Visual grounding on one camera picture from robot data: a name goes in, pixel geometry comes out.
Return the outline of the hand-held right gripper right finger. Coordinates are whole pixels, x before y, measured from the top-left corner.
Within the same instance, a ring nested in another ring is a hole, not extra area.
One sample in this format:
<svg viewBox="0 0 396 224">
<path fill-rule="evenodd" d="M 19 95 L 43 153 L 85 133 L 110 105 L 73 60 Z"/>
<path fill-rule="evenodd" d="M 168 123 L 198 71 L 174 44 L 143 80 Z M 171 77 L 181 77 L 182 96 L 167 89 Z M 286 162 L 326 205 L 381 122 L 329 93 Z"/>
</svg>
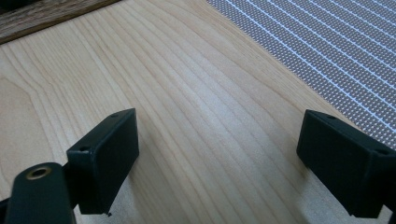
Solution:
<svg viewBox="0 0 396 224">
<path fill-rule="evenodd" d="M 386 206 L 396 218 L 396 150 L 334 116 L 307 110 L 296 152 L 350 215 L 377 218 Z"/>
</svg>

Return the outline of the grey striped placemat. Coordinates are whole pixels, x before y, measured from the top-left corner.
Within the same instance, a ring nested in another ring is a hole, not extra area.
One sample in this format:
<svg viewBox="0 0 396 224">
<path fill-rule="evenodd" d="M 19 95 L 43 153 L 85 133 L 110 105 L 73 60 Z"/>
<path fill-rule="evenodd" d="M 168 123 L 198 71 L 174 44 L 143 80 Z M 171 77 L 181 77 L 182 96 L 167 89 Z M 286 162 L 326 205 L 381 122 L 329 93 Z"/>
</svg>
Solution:
<svg viewBox="0 0 396 224">
<path fill-rule="evenodd" d="M 396 0 L 207 0 L 361 130 L 396 149 Z"/>
</svg>

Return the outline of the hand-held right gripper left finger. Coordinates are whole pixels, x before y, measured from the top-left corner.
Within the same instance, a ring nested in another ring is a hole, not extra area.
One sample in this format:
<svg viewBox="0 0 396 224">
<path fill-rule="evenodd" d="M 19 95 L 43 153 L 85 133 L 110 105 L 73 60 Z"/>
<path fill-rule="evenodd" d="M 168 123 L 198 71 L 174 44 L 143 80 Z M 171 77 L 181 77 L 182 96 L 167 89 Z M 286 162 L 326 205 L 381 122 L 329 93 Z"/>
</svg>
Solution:
<svg viewBox="0 0 396 224">
<path fill-rule="evenodd" d="M 84 215 L 108 213 L 139 156 L 135 110 L 109 115 L 66 155 L 65 176 L 72 204 Z"/>
</svg>

